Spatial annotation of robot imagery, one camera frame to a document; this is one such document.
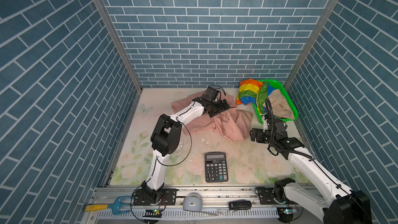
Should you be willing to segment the pink shorts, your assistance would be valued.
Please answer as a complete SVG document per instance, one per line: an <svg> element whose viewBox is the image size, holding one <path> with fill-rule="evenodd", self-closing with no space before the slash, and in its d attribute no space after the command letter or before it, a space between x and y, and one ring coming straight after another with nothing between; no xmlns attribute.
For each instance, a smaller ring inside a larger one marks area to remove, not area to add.
<svg viewBox="0 0 398 224"><path fill-rule="evenodd" d="M221 98L226 99L231 107L230 109L212 118L209 117L208 114L204 114L194 119L184 128L184 133L212 131L221 134L222 137L231 142L244 141L249 135L253 113L250 111L238 110L234 97L227 93L221 93Z"/></svg>

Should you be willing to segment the green plastic basket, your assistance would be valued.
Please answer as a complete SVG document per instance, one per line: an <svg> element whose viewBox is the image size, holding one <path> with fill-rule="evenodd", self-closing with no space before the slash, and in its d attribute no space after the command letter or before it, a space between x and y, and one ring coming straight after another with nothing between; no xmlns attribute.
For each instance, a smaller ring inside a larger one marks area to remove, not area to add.
<svg viewBox="0 0 398 224"><path fill-rule="evenodd" d="M254 109L257 114L258 122L263 124L262 116L267 114L267 108L263 106L263 104L266 99L269 98L273 91L279 92L283 99L286 100L289 108L292 110L292 118L283 118L282 116L276 115L276 109L272 107L275 117L281 118L283 121L296 120L299 114L282 83L274 79L259 79L258 81L262 83L262 85L260 86L260 90L256 96L256 102L254 103Z"/></svg>

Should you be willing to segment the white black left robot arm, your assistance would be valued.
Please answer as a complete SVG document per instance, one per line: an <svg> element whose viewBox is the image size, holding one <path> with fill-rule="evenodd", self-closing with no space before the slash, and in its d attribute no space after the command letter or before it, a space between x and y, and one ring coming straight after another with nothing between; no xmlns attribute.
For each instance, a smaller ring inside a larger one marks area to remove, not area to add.
<svg viewBox="0 0 398 224"><path fill-rule="evenodd" d="M155 205L162 199L165 170L173 166L165 162L178 148L182 130L186 129L191 121L204 114L212 118L229 110L230 105L226 98L222 97L226 95L222 87L209 86L181 111L170 116L163 114L159 117L150 138L153 149L150 172L141 184L145 203Z"/></svg>

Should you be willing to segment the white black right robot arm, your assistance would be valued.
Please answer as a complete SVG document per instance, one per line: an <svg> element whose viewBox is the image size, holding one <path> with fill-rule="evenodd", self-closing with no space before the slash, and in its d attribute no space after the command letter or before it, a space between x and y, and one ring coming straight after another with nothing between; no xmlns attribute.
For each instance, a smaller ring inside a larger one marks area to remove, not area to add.
<svg viewBox="0 0 398 224"><path fill-rule="evenodd" d="M294 179L284 178L274 183L275 202L297 203L324 224L372 223L370 199L363 191L353 191L321 165L301 141L288 137L284 121L272 118L263 124L263 129L250 130L250 139L268 145L271 154L290 161L320 192L317 195Z"/></svg>

